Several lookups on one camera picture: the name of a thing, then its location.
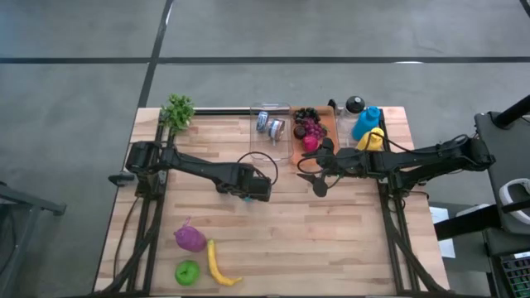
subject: metal can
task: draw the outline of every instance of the metal can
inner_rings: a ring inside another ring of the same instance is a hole
[[[264,111],[259,112],[258,121],[256,123],[256,130],[258,132],[265,132],[267,130],[267,121],[268,121],[268,113]]]
[[[280,139],[282,139],[284,131],[285,121],[280,119],[273,119],[271,122],[271,127],[268,129],[268,136],[274,141],[280,141]]]

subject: pink fruit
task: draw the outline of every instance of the pink fruit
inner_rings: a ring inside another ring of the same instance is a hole
[[[305,136],[302,139],[302,142],[304,144],[304,150],[306,152],[313,152],[318,148],[318,139],[314,136]]]

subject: purple grape bunch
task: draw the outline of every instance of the purple grape bunch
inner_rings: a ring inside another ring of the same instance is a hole
[[[320,140],[327,135],[327,131],[319,124],[320,116],[314,108],[301,108],[295,111],[294,117],[295,123],[305,128],[306,136]]]

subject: blue bottle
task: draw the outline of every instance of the blue bottle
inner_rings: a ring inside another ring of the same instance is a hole
[[[355,141],[359,141],[366,132],[376,128],[379,125],[379,116],[381,112],[378,107],[368,107],[359,116],[359,120],[351,131]]]

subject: black bottle cap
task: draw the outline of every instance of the black bottle cap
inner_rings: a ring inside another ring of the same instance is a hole
[[[361,113],[364,110],[364,100],[359,96],[352,96],[346,100],[346,109],[350,113]]]

